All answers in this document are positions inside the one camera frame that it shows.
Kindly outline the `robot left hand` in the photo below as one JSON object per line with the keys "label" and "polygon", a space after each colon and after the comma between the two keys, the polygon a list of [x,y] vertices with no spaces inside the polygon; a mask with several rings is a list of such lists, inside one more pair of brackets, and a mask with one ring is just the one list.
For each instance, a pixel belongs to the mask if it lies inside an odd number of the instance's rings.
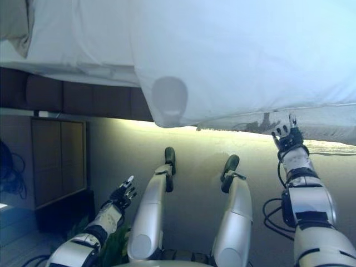
{"label": "robot left hand", "polygon": [[134,175],[131,175],[110,195],[109,200],[120,210],[128,208],[131,205],[131,200],[137,195],[136,188],[132,185],[133,181]]}

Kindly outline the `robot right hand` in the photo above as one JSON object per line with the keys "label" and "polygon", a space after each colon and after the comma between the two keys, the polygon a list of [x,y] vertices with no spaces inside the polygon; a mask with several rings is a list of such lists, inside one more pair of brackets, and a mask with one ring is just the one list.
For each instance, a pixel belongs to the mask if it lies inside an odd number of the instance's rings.
{"label": "robot right hand", "polygon": [[289,114],[289,123],[277,127],[271,132],[273,141],[279,152],[286,151],[295,145],[303,144],[303,135],[298,128],[296,116]]}

